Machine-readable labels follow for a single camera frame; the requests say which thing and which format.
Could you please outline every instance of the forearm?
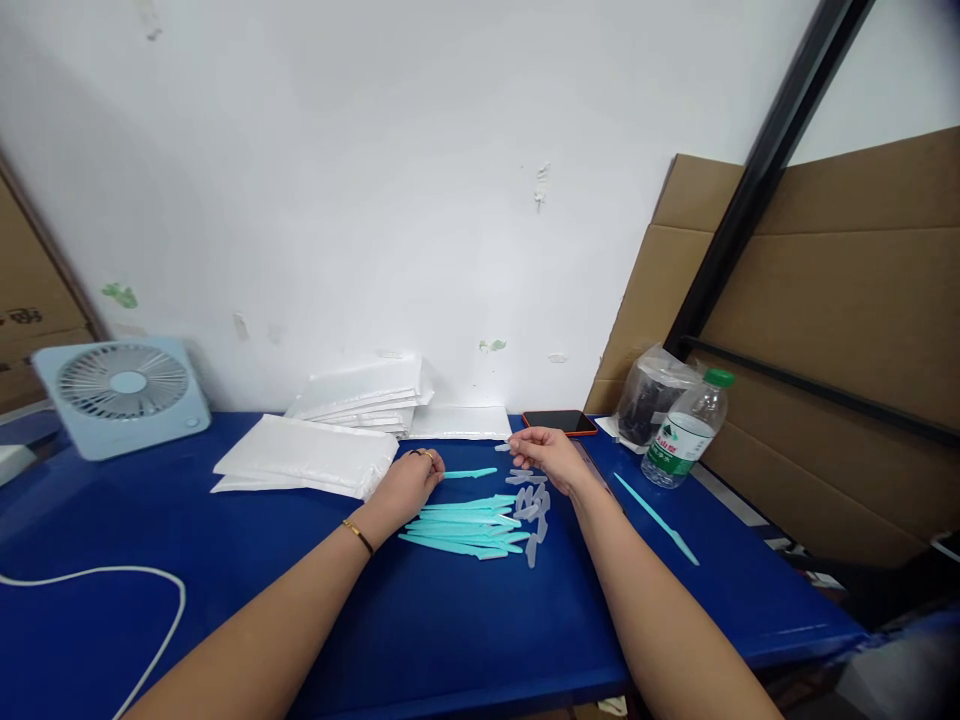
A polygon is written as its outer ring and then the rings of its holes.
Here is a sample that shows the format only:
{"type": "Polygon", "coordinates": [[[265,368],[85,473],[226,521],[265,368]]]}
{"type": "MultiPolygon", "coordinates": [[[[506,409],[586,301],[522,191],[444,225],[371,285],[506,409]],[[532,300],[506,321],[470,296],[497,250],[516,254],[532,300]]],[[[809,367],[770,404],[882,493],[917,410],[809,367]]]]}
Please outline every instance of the forearm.
{"type": "MultiPolygon", "coordinates": [[[[376,524],[365,527],[364,508],[352,517],[374,547],[386,539],[376,524]]],[[[284,717],[369,556],[351,530],[337,528],[183,658],[125,717],[284,717]]]]}
{"type": "Polygon", "coordinates": [[[596,483],[571,493],[634,682],[660,720],[779,718],[716,624],[596,483]]]}

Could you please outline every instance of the desk fan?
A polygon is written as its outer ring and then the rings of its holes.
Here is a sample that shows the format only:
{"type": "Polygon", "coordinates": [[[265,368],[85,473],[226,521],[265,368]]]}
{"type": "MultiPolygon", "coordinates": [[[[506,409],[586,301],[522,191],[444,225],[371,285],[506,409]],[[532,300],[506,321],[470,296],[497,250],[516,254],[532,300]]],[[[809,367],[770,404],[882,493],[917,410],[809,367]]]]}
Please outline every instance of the desk fan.
{"type": "Polygon", "coordinates": [[[86,460],[105,460],[210,425],[186,349],[165,337],[44,348],[33,367],[86,460]]]}

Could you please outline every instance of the plastic water bottle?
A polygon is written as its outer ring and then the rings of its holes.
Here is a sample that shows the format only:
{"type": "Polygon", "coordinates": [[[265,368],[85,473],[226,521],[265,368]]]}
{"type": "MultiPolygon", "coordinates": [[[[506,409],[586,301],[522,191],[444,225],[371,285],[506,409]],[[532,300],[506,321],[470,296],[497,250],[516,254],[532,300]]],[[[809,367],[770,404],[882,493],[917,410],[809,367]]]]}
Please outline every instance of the plastic water bottle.
{"type": "Polygon", "coordinates": [[[680,487],[723,425],[727,416],[724,389],[733,385],[733,380],[733,373],[726,370],[708,370],[703,385],[677,399],[640,463],[650,482],[680,487]]]}

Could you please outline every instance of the blue tabletop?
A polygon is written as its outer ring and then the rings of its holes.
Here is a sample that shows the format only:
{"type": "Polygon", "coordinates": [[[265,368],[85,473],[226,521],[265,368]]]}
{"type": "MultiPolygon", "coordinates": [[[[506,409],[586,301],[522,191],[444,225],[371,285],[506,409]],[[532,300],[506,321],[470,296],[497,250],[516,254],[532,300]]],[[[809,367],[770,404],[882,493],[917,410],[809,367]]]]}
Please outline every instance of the blue tabletop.
{"type": "MultiPolygon", "coordinates": [[[[0,573],[36,580],[131,564],[180,577],[186,611],[149,687],[358,505],[313,490],[211,495],[214,464],[259,417],[216,414],[200,435],[100,463],[68,448],[28,471],[0,488],[0,573]]],[[[641,476],[640,458],[609,437],[582,442],[640,534],[752,667],[828,655],[865,637],[699,483],[662,490],[641,476]],[[700,567],[619,487],[614,471],[683,535],[700,567]]],[[[449,470],[504,470],[445,481],[433,501],[509,490],[510,458],[494,443],[433,444],[449,470]]],[[[523,555],[480,562],[389,540],[357,583],[290,716],[494,717],[628,688],[572,506],[552,494],[534,570],[523,555]]],[[[142,574],[0,586],[5,709],[10,717],[111,717],[176,609],[176,588],[142,574]]]]}

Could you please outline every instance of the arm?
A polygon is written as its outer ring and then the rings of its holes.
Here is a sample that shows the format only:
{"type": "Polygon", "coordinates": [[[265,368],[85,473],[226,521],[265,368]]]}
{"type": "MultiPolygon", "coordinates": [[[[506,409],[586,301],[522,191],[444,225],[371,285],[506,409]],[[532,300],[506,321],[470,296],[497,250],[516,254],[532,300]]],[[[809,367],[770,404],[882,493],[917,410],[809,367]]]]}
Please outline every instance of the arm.
{"type": "MultiPolygon", "coordinates": [[[[443,460],[408,453],[350,519],[374,549],[423,507],[443,460]]],[[[125,718],[282,718],[370,559],[339,526],[154,685],[125,718]]]]}
{"type": "Polygon", "coordinates": [[[559,430],[528,428],[514,464],[542,467],[573,502],[630,674],[660,720],[780,718],[703,608],[634,530],[559,430]]]}

